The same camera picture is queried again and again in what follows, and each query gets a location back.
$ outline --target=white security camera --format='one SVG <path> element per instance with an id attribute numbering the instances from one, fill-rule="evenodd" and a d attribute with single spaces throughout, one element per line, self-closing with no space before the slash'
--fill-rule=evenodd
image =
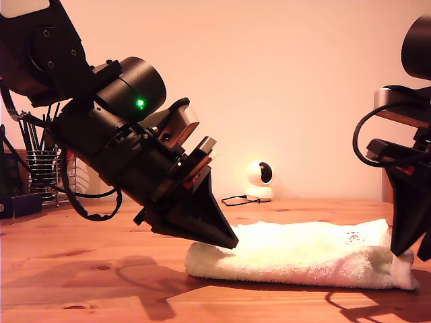
<path id="1" fill-rule="evenodd" d="M 268 186 L 273 179 L 272 167 L 263 161 L 254 161 L 247 171 L 250 186 L 246 189 L 247 199 L 261 202 L 271 201 L 274 197 L 272 189 Z"/>

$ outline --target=white towel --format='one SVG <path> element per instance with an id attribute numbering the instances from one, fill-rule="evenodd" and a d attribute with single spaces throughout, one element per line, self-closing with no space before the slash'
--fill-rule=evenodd
<path id="1" fill-rule="evenodd" d="M 413 252 L 397 258 L 384 219 L 358 225 L 258 222 L 232 227 L 233 250 L 195 242 L 186 271 L 195 277 L 299 285 L 415 289 Z"/>

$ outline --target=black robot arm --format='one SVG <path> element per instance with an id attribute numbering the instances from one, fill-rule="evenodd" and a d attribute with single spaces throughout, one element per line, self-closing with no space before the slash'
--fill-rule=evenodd
<path id="1" fill-rule="evenodd" d="M 153 232 L 226 248 L 237 245 L 211 192 L 208 164 L 216 142 L 206 137 L 185 153 L 181 145 L 199 122 L 187 98 L 156 112 L 166 89 L 148 62 L 129 57 L 90 66 L 58 0 L 24 15 L 0 15 L 0 62 L 0 90 L 11 117 L 44 127 L 63 153 L 72 151 L 119 196 L 121 190 L 144 206 L 136 224 L 146 221 Z M 28 97 L 33 107 L 72 100 L 52 122 L 43 122 L 18 114 L 9 91 Z M 101 219 L 66 193 L 79 214 Z"/>

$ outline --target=wooden tabletop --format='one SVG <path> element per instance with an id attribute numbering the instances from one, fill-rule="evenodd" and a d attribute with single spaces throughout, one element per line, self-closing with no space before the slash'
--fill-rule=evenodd
<path id="1" fill-rule="evenodd" d="M 114 205 L 88 207 L 110 213 Z M 110 221 L 69 205 L 1 220 L 1 321 L 19 322 L 430 322 L 431 260 L 415 259 L 417 291 L 373 291 L 196 279 L 184 270 L 192 242 L 160 236 L 125 203 Z M 289 200 L 222 207 L 232 225 L 268 221 L 392 221 L 392 205 Z M 416 253 L 418 244 L 413 246 Z"/>

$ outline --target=black cable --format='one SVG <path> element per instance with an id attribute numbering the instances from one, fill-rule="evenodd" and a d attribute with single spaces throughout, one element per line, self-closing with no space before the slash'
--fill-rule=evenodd
<path id="1" fill-rule="evenodd" d="M 65 187 L 65 193 L 67 198 L 69 199 L 70 204 L 72 204 L 72 207 L 75 209 L 75 211 L 81 215 L 84 219 L 90 220 L 90 221 L 106 221 L 109 219 L 112 219 L 114 215 L 117 213 L 117 211 L 120 209 L 121 203 L 123 202 L 123 194 L 121 193 L 120 188 L 116 188 L 115 191 L 117 192 L 117 205 L 115 207 L 115 210 L 110 215 L 100 215 L 100 214 L 91 214 L 88 215 L 87 210 L 81 205 L 81 203 L 76 199 L 76 196 L 70 189 L 70 183 L 69 183 L 69 177 L 67 176 L 67 149 L 64 147 L 61 147 L 61 154 L 60 154 L 60 174 L 61 174 L 61 180 L 63 181 L 63 185 Z"/>
<path id="2" fill-rule="evenodd" d="M 241 203 L 235 203 L 235 204 L 228 204 L 226 203 L 227 200 L 230 199 L 246 199 L 247 195 L 237 195 L 237 196 L 231 196 L 231 197 L 226 197 L 225 199 L 222 199 L 222 203 L 225 204 L 227 207 L 236 207 L 237 205 L 244 205 L 244 204 L 249 204 L 249 203 L 264 203 L 264 202 L 268 202 L 268 201 L 261 201 L 261 199 L 257 199 L 257 200 L 248 200 L 247 202 L 241 202 Z"/>
<path id="3" fill-rule="evenodd" d="M 6 144 L 7 148 L 9 148 L 9 150 L 13 153 L 13 155 L 18 160 L 18 162 L 22 165 L 22 167 L 24 167 L 26 169 L 26 171 L 29 172 L 30 175 L 32 175 L 33 178 L 37 177 L 36 172 L 34 170 L 32 170 L 30 167 L 28 167 L 27 163 L 24 160 L 22 160 L 21 156 L 18 154 L 18 152 L 15 150 L 15 148 L 13 148 L 12 144 L 7 140 L 5 133 L 3 133 L 3 132 L 0 133 L 0 136 L 3 140 L 3 142 Z M 44 185 L 46 185 L 47 187 L 52 188 L 53 190 L 58 190 L 59 192 L 66 193 L 66 190 L 62 189 L 61 187 L 52 185 L 47 180 L 41 180 L 41 182 Z M 85 199 L 99 199 L 101 197 L 109 196 L 109 195 L 115 193 L 116 191 L 117 191 L 117 189 L 113 188 L 112 190 L 105 192 L 105 193 L 101 193 L 101 194 L 84 194 L 84 193 L 76 193 L 76 192 L 73 192 L 73 194 L 75 196 L 78 196 L 78 197 L 84 197 Z"/>
<path id="4" fill-rule="evenodd" d="M 411 107 L 412 103 L 411 102 L 400 102 L 400 103 L 396 103 L 396 104 L 388 104 L 385 106 L 381 106 L 377 109 L 374 109 L 373 111 L 371 111 L 370 113 L 368 113 L 364 118 L 361 119 L 361 121 L 358 123 L 358 125 L 355 128 L 354 134 L 353 134 L 353 150 L 354 153 L 358 156 L 358 158 L 360 159 L 361 162 L 372 166 L 372 167 L 389 167 L 389 166 L 404 166 L 405 164 L 411 164 L 414 162 L 424 162 L 427 159 L 431 160 L 431 153 L 422 153 L 420 155 L 415 155 L 415 156 L 411 156 L 411 157 L 407 157 L 407 158 L 401 158 L 401 159 L 397 159 L 394 161 L 371 161 L 369 159 L 367 159 L 364 155 L 361 154 L 360 150 L 359 150 L 359 146 L 358 146 L 358 137 L 359 137 L 359 132 L 360 129 L 362 128 L 362 126 L 364 125 L 364 123 L 371 118 L 372 116 L 378 114 L 379 112 L 386 110 L 386 109 L 390 109 L 390 108 L 394 108 L 394 107 L 398 107 L 398 106 L 407 106 L 407 107 Z"/>

